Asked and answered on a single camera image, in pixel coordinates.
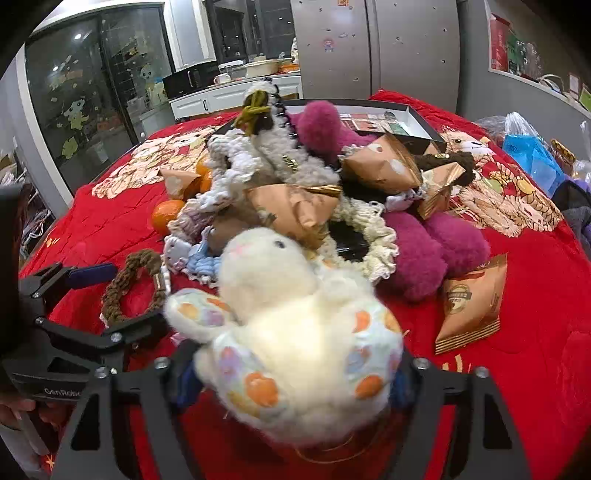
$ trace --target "orange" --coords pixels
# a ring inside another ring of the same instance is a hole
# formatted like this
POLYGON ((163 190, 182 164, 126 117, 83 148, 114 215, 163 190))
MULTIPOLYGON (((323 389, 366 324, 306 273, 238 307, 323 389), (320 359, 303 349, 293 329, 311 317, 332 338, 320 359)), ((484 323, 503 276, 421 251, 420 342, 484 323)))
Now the orange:
POLYGON ((209 170, 209 168, 207 168, 203 163, 208 159, 209 157, 207 155, 203 155, 199 158, 199 160, 197 161, 197 165, 195 166, 195 173, 197 175, 201 175, 202 177, 204 177, 205 175, 208 174, 208 172, 210 172, 211 170, 209 170))
POLYGON ((166 236, 170 232, 168 231, 168 223, 174 220, 181 208, 184 207, 182 200, 167 200, 156 205, 156 208, 152 212, 152 226, 160 235, 166 236))
POLYGON ((201 178, 201 193, 209 192, 209 189, 212 187, 212 181, 213 181, 213 174, 212 174, 212 171, 209 170, 201 178))

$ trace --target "rope ring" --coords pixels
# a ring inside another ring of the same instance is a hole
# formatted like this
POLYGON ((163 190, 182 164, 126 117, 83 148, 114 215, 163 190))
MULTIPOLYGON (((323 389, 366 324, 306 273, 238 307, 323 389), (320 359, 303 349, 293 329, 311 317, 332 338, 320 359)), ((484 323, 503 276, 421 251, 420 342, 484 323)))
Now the rope ring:
POLYGON ((127 256, 124 268, 117 273, 100 298, 103 303, 101 313, 109 326, 129 320, 129 317, 121 311, 121 298, 136 282, 137 272, 142 267, 148 271, 148 275, 154 277, 155 284, 154 295, 144 313, 162 308, 166 300, 166 289, 164 282, 159 278, 161 266, 160 254, 149 248, 127 256))

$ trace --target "box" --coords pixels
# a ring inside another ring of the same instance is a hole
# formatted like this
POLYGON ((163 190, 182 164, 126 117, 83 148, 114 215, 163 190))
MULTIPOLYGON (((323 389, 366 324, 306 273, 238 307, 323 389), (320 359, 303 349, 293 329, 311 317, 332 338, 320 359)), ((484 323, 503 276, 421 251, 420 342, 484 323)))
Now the box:
POLYGON ((511 23, 499 15, 491 14, 491 67, 502 72, 509 71, 507 40, 511 23))

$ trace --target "plush ear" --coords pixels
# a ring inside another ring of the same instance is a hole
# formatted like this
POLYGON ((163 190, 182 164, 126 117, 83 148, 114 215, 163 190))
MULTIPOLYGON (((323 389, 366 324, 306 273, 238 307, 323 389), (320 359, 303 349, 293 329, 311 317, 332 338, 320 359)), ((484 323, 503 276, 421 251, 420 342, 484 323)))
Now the plush ear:
POLYGON ((228 305, 196 288, 184 288, 168 297, 164 316, 173 328, 199 343, 209 343, 236 325, 228 305))

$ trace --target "microwave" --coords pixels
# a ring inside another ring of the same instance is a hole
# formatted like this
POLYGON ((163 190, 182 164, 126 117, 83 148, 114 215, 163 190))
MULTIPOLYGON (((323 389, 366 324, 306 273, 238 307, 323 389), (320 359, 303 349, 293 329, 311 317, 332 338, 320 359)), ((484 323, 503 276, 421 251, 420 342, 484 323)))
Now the microwave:
POLYGON ((207 61, 164 77, 164 89, 169 100, 198 92, 210 85, 220 71, 216 61, 207 61))

